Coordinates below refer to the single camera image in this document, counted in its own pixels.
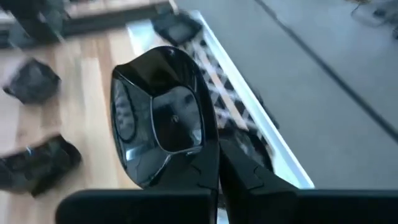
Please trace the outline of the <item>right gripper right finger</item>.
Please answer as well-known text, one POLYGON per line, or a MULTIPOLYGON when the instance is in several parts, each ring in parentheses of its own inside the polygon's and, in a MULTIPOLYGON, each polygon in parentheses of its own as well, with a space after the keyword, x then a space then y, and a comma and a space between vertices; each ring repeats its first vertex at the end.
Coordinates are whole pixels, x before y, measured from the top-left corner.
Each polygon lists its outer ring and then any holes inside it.
POLYGON ((222 139, 220 147, 220 165, 230 175, 228 180, 240 183, 248 190, 297 190, 292 184, 260 166, 232 142, 222 139))

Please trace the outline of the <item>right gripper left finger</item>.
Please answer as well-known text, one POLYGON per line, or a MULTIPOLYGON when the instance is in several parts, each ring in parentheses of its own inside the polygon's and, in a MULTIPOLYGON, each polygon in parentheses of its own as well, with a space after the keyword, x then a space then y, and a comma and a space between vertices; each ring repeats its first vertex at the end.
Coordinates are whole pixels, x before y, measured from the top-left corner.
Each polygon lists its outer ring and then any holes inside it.
POLYGON ((154 148, 145 154, 145 168, 152 189, 218 190, 219 159, 219 140, 211 139, 180 152, 154 148))

